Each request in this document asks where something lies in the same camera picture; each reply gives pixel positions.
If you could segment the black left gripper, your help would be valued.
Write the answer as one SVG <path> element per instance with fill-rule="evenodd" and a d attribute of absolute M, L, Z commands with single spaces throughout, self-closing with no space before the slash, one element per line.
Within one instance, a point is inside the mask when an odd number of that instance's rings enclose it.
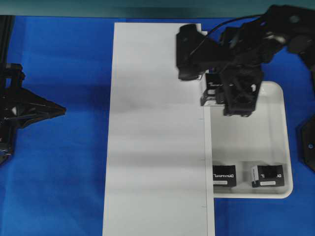
<path fill-rule="evenodd" d="M 66 108 L 22 89 L 23 67 L 15 63 L 0 65 L 0 164 L 14 153 L 17 129 L 63 116 Z"/>

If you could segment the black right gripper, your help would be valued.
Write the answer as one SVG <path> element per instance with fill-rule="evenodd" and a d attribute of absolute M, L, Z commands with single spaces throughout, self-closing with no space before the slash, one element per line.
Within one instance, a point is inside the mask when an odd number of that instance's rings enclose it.
<path fill-rule="evenodd" d="M 256 102 L 263 79 L 260 65 L 228 66 L 219 74 L 224 100 L 223 114 L 249 117 Z"/>

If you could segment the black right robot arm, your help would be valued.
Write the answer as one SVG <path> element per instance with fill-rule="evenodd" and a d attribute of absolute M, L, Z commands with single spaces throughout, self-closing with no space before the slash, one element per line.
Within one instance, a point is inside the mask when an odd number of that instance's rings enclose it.
<path fill-rule="evenodd" d="M 248 117 L 255 110 L 264 73 L 282 48 L 299 56 L 315 71 L 315 12 L 290 5 L 272 5 L 258 19 L 238 28 L 227 27 L 220 44 L 231 59 L 220 72 L 225 116 Z"/>

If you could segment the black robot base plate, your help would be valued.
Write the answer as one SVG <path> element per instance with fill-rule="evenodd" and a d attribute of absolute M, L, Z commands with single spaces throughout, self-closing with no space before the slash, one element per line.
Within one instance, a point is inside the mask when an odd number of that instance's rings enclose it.
<path fill-rule="evenodd" d="M 315 172 L 315 115 L 304 119 L 296 127 L 299 161 Z"/>

